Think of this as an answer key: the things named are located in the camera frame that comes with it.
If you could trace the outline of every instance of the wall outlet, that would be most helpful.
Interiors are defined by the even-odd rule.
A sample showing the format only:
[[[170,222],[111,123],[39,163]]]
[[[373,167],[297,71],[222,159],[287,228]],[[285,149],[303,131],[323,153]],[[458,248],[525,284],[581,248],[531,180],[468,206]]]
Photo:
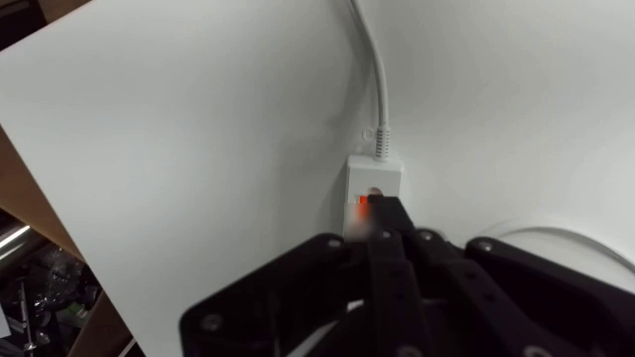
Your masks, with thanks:
[[[351,155],[347,159],[343,236],[363,238],[373,228],[367,222],[367,196],[402,196],[402,165],[396,159],[377,161]]]

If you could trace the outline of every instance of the white wall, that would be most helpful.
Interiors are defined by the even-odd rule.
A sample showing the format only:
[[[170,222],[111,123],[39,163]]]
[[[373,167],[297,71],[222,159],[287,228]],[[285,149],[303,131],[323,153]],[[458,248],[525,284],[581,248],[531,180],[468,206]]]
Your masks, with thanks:
[[[416,222],[462,242],[547,214],[635,252],[635,4],[363,6]],[[148,355],[178,355],[186,305],[339,228],[373,123],[345,18],[339,0],[99,0],[0,55],[0,121]]]

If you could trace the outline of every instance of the electrical outlet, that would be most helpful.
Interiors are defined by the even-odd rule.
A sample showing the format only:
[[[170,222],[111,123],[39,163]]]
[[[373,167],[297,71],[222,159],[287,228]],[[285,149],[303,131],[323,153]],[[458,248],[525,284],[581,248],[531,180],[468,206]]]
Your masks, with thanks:
[[[367,224],[367,196],[402,196],[402,165],[396,159],[377,161],[373,157],[351,155],[347,159],[343,236],[363,238],[371,230]]]

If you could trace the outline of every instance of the cable cord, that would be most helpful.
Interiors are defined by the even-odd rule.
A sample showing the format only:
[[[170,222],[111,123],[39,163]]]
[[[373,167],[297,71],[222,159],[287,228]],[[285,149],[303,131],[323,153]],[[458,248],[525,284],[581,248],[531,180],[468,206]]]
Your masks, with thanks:
[[[377,89],[379,125],[375,131],[375,157],[384,161],[390,149],[390,127],[388,127],[388,101],[384,85],[384,65],[379,55],[377,44],[369,32],[367,20],[357,0],[351,0],[351,12],[359,34],[363,36],[365,48],[369,50],[373,61],[373,77]]]
[[[506,238],[519,232],[549,232],[549,234],[567,234],[567,238],[591,248],[593,252],[607,256],[609,260],[617,262],[621,268],[635,274],[635,264],[619,254],[615,248],[603,244],[601,240],[593,238],[591,234],[573,228],[569,222],[553,220],[553,218],[527,218],[527,220],[504,220],[486,228],[480,236],[492,238]]]

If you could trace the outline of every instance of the black mount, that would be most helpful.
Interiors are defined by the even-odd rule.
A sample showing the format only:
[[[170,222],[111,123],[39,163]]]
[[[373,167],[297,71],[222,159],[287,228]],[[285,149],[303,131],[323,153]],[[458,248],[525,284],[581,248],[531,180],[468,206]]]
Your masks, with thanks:
[[[635,295],[494,238],[464,250],[369,196],[365,240],[319,234],[180,319],[186,357],[635,357]]]

